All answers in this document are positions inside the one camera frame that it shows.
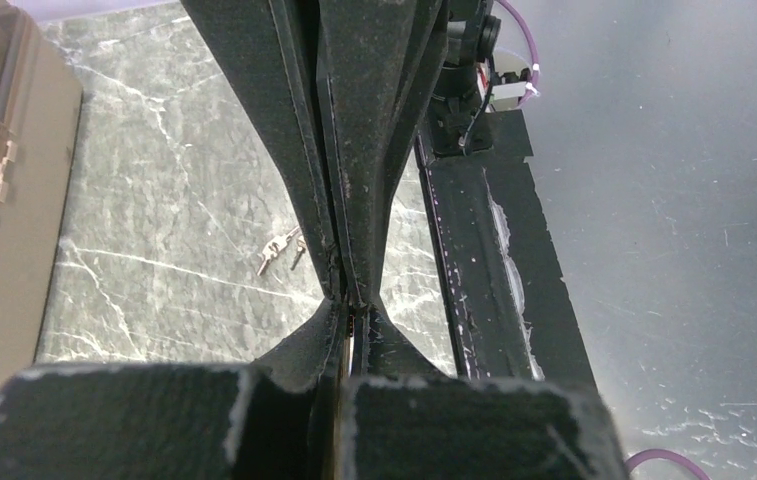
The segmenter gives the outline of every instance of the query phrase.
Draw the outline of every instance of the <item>gray table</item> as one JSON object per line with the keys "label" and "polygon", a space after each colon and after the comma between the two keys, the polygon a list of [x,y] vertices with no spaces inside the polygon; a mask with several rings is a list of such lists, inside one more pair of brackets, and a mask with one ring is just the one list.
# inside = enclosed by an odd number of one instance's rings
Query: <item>gray table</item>
{"label": "gray table", "polygon": [[626,450],[757,478],[757,2],[514,4],[532,171]]}

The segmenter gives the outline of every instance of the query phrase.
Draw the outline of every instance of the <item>marble surface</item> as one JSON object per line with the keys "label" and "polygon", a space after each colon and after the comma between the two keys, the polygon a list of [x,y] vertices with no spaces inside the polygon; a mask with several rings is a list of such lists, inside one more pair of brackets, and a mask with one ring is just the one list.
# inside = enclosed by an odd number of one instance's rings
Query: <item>marble surface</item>
{"label": "marble surface", "polygon": [[[277,170],[185,11],[45,27],[85,87],[39,362],[247,362],[319,304]],[[453,360],[416,166],[393,206],[383,298],[438,367]]]}

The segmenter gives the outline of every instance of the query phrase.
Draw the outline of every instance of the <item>scratched surface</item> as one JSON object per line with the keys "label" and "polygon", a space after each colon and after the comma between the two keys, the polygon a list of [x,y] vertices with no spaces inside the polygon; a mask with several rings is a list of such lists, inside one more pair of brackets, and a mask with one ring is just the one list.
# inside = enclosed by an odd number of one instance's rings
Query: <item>scratched surface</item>
{"label": "scratched surface", "polygon": [[[625,449],[757,478],[757,2],[516,4],[531,167]],[[691,478],[657,462],[636,478]]]}
{"label": "scratched surface", "polygon": [[[179,4],[45,27],[85,99],[38,361],[247,362],[319,304],[283,182]],[[258,94],[263,86],[258,85]],[[414,162],[393,206],[382,296],[453,368]]]}

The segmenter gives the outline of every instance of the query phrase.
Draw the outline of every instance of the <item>key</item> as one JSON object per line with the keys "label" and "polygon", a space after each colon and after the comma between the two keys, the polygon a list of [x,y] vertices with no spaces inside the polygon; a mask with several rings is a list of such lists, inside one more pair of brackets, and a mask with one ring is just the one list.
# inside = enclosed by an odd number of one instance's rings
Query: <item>key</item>
{"label": "key", "polygon": [[296,227],[284,235],[277,235],[273,237],[272,240],[269,240],[269,243],[267,243],[260,252],[260,257],[263,261],[260,264],[260,268],[257,269],[258,276],[263,275],[263,272],[269,268],[269,264],[272,263],[272,260],[278,258],[281,251],[287,248],[287,245],[290,244],[290,240],[292,240],[300,230],[301,227]]}
{"label": "key", "polygon": [[307,251],[307,242],[304,241],[304,235],[299,235],[298,240],[296,240],[296,258],[293,260],[292,266],[290,266],[290,270],[295,270],[296,265],[298,265],[298,261],[301,260],[301,256],[304,255],[304,252]]}

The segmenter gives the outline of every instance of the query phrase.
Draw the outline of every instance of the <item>white wall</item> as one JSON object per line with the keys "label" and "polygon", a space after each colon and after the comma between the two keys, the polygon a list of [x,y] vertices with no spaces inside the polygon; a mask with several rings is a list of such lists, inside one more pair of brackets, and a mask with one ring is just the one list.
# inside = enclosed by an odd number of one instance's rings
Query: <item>white wall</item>
{"label": "white wall", "polygon": [[8,0],[37,22],[48,22],[100,13],[147,7],[174,0]]}

